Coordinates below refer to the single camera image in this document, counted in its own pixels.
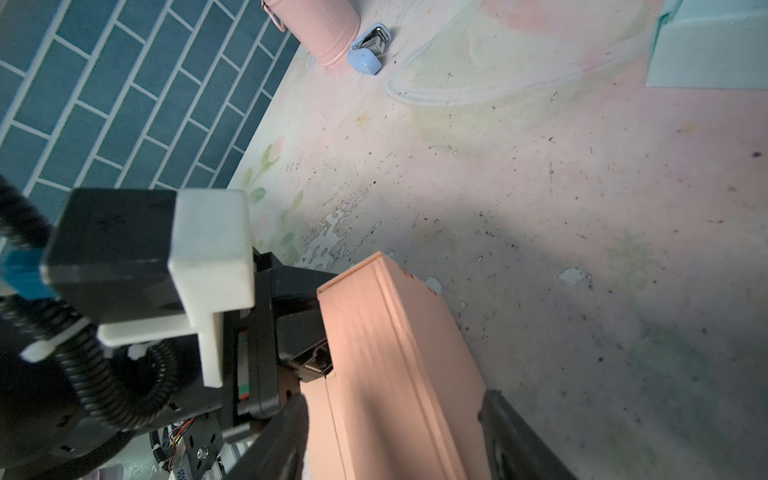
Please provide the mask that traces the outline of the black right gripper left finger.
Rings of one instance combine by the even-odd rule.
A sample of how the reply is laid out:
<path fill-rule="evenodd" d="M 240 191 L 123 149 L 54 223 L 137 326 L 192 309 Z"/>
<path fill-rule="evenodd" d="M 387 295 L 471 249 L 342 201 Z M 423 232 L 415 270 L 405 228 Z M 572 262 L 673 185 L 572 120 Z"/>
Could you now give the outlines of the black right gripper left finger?
<path fill-rule="evenodd" d="M 267 423 L 225 479 L 301 479 L 308 436 L 308 404 L 299 393 Z"/>

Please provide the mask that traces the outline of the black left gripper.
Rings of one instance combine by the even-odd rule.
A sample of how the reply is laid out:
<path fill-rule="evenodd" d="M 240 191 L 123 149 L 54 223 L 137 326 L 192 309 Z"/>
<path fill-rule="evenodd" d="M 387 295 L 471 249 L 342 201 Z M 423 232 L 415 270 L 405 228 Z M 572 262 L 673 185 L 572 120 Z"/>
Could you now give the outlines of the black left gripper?
<path fill-rule="evenodd" d="M 225 442 L 260 434 L 300 384 L 333 370 L 317 289 L 331 272 L 282 264 L 273 253 L 253 254 L 255 305 L 224 314 Z"/>

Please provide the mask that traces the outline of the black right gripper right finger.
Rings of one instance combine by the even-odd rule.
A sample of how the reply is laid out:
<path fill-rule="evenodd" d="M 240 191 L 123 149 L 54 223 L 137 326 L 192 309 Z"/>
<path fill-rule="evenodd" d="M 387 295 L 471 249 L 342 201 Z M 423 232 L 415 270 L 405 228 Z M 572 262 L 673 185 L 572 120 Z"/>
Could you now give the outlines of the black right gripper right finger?
<path fill-rule="evenodd" d="M 483 430 L 492 479 L 576 479 L 501 391 L 488 389 L 485 392 L 478 421 Z"/>

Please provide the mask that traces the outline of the pink paper box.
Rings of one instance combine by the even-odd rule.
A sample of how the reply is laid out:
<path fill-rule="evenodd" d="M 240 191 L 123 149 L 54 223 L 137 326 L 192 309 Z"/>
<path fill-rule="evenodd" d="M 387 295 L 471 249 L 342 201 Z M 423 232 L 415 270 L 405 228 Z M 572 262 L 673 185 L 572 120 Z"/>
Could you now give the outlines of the pink paper box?
<path fill-rule="evenodd" d="M 445 300 L 383 253 L 318 289 L 332 371 L 305 383 L 310 479 L 486 479 L 485 382 Z"/>

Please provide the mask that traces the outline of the light teal paper box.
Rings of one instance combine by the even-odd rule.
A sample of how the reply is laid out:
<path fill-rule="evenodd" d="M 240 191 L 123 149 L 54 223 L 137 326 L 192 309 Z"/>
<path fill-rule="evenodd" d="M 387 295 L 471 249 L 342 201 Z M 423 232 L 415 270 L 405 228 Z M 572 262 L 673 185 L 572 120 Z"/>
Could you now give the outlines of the light teal paper box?
<path fill-rule="evenodd" d="M 646 85 L 765 90 L 767 3 L 665 2 L 652 38 Z"/>

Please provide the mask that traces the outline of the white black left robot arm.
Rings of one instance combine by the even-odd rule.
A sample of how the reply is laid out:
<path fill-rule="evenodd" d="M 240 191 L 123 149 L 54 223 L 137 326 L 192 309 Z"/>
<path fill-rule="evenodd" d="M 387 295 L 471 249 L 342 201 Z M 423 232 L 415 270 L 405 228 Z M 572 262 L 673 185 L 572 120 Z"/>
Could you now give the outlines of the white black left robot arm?
<path fill-rule="evenodd" d="M 202 380 L 194 333 L 150 340 L 131 359 L 54 299 L 1 301 L 1 467 L 9 479 L 75 479 L 129 441 L 214 413 L 218 438 L 250 440 L 236 479 L 297 479 L 308 446 L 301 382 L 331 370 L 317 301 L 327 272 L 255 254 L 256 303 L 223 316 L 223 383 Z"/>

